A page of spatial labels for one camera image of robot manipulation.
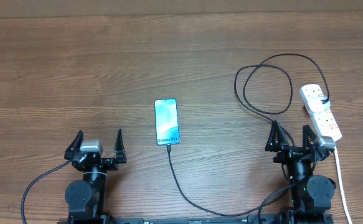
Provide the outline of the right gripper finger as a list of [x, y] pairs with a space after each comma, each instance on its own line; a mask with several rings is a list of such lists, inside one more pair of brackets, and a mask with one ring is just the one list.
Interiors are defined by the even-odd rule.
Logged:
[[305, 149], [309, 149], [311, 146], [314, 145], [314, 140], [317, 138], [317, 135], [314, 131], [310, 128], [310, 126], [304, 125], [303, 126], [303, 133], [302, 133], [302, 145]]
[[279, 152], [289, 148], [290, 144], [278, 121], [271, 123], [270, 134], [265, 146], [265, 151]]

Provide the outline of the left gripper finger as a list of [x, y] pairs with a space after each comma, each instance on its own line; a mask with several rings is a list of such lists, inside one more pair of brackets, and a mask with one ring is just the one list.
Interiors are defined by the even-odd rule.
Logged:
[[123, 135], [121, 129], [118, 130], [114, 146], [114, 153], [116, 154], [115, 158], [116, 163], [127, 163], [127, 157], [126, 157], [125, 147], [123, 144]]
[[76, 152], [80, 150], [80, 145], [83, 141], [83, 131], [80, 130], [76, 135], [75, 139], [69, 145], [69, 147], [65, 150], [64, 157], [73, 157]]

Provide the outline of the Samsung Galaxy smartphone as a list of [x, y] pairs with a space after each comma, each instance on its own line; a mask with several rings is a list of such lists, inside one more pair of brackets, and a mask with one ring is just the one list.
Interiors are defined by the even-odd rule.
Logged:
[[175, 98], [154, 102], [156, 142], [158, 145], [180, 143], [177, 101]]

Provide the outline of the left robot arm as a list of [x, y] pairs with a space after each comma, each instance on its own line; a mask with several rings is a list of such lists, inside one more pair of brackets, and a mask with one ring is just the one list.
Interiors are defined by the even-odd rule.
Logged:
[[68, 185], [65, 201], [68, 204], [67, 223], [114, 223], [105, 211], [107, 172], [119, 169], [127, 161], [122, 131], [119, 129], [114, 146], [115, 156], [103, 157], [99, 139], [84, 140], [83, 131], [65, 150], [64, 158], [82, 173], [82, 178]]

